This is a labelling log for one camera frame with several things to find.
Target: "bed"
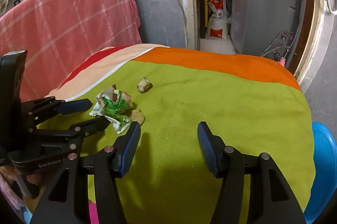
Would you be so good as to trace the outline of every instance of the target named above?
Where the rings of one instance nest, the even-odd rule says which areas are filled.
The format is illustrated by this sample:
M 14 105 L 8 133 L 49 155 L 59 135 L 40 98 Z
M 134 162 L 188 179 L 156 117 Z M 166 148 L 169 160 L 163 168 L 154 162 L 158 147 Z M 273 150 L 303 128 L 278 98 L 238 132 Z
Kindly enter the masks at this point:
M 153 87 L 139 93 L 136 86 L 143 77 Z M 210 222 L 221 180 L 204 162 L 197 138 L 200 121 L 242 153 L 269 153 L 304 211 L 315 178 L 311 113 L 296 79 L 281 64 L 155 44 L 110 47 L 88 58 L 49 96 L 95 103 L 95 96 L 113 84 L 130 94 L 145 116 L 131 170 L 117 180 L 128 223 Z M 89 112 L 59 115 L 41 126 L 66 129 L 91 118 Z M 117 137 L 109 126 L 85 139 L 82 155 L 96 153 Z M 94 206 L 93 185 L 90 177 Z M 248 193 L 246 177 L 240 223 L 247 217 Z

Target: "white pipe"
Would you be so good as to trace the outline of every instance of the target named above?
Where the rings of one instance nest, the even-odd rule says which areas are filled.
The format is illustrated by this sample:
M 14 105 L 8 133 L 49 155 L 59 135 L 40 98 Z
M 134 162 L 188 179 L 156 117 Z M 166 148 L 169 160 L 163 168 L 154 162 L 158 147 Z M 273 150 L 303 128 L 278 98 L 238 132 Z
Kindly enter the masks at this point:
M 336 16 L 337 10 L 332 10 L 330 0 L 326 0 L 326 3 L 328 4 L 328 9 L 329 9 L 330 13 L 333 14 L 334 16 Z

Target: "crumpled wrapper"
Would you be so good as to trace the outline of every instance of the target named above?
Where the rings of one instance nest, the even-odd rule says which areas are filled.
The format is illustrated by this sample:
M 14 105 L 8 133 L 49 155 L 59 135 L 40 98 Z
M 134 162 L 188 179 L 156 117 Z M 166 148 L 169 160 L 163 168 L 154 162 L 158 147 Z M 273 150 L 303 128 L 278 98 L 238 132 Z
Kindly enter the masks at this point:
M 130 126 L 131 119 L 122 115 L 126 110 L 133 107 L 130 95 L 111 86 L 97 95 L 96 100 L 97 103 L 89 115 L 104 116 L 112 123 L 118 134 Z

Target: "pink tablecloth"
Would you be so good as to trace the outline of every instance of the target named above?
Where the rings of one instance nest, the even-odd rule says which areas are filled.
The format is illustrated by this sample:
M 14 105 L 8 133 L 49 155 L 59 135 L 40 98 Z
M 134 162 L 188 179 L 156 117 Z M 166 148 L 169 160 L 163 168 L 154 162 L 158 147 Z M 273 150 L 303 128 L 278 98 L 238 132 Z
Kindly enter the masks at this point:
M 141 43 L 135 0 L 24 0 L 0 19 L 0 54 L 28 49 L 21 100 L 46 96 L 93 53 Z

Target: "red and white sack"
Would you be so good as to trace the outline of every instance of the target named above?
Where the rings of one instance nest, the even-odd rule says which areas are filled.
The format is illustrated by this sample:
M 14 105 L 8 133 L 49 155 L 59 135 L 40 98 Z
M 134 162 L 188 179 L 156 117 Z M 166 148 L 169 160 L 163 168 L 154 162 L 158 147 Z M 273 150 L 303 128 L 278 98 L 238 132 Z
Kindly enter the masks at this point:
M 208 6 L 214 13 L 208 21 L 206 35 L 217 38 L 227 38 L 226 0 L 212 0 L 208 3 Z

